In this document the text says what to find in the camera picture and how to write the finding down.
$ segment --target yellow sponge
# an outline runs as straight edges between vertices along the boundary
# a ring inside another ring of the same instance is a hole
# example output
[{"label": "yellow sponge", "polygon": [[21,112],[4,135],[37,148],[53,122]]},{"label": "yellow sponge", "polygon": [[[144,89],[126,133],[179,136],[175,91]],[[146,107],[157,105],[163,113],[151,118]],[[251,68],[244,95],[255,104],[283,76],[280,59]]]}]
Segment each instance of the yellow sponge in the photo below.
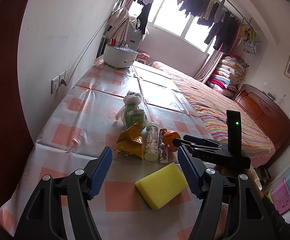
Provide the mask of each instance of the yellow sponge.
[{"label": "yellow sponge", "polygon": [[138,191],[151,209],[159,209],[187,187],[184,174],[171,163],[135,182]]}]

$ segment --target wooden headboard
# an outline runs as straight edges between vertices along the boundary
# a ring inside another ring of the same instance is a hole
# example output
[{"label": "wooden headboard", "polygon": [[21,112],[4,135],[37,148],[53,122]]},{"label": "wooden headboard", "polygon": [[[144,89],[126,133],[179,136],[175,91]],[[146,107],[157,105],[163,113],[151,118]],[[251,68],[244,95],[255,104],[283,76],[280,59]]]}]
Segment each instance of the wooden headboard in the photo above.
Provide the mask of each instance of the wooden headboard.
[{"label": "wooden headboard", "polygon": [[234,101],[253,119],[272,141],[276,152],[265,164],[270,167],[290,144],[290,120],[280,107],[262,91],[244,84]]}]

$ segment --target electrical outlet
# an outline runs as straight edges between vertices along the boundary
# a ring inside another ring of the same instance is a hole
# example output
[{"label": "electrical outlet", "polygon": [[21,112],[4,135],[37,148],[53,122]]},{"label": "electrical outlet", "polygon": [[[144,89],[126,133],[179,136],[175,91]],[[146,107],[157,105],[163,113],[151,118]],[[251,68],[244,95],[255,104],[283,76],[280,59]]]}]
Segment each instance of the electrical outlet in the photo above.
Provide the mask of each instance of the electrical outlet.
[{"label": "electrical outlet", "polygon": [[72,67],[70,67],[68,70],[65,71],[65,78],[64,79],[65,79],[66,82],[69,81],[70,73],[71,73],[71,68]]},{"label": "electrical outlet", "polygon": [[61,80],[65,79],[65,70],[59,75],[58,86],[61,85]]},{"label": "electrical outlet", "polygon": [[58,81],[59,81],[59,76],[54,78],[51,82],[51,94],[53,94],[57,89],[58,89]]}]

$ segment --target plastic tablecloth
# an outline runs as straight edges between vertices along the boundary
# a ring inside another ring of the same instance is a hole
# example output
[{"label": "plastic tablecloth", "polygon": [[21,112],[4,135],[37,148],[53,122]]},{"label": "plastic tablecloth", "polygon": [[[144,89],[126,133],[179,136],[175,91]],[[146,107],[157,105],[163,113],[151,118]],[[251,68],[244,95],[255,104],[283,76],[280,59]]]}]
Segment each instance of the plastic tablecloth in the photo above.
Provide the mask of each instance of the plastic tablecloth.
[{"label": "plastic tablecloth", "polygon": [[[163,72],[135,62],[115,70],[98,62],[69,91],[56,108],[26,163],[12,198],[0,208],[0,225],[12,236],[34,188],[45,174],[53,178],[71,174],[97,158],[105,146],[113,147],[125,127],[115,114],[123,97],[131,90],[143,95],[143,108],[149,121],[183,136],[212,138],[202,120]],[[168,153],[169,163],[177,162]],[[93,218],[104,240],[183,240],[188,239],[201,201],[189,188],[159,210],[151,210],[134,183],[166,164],[117,155],[100,194],[89,201]],[[62,196],[67,237],[75,239],[67,198]]]}]

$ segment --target black sleeve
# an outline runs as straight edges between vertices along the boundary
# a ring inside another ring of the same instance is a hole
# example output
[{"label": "black sleeve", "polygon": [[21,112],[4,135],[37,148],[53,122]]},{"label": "black sleeve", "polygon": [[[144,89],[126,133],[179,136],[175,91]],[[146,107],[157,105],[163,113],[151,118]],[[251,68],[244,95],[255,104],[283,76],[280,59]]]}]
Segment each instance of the black sleeve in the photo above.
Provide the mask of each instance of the black sleeve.
[{"label": "black sleeve", "polygon": [[290,240],[290,224],[275,209],[274,204],[266,197],[263,197],[263,204],[274,227],[277,240]]}]

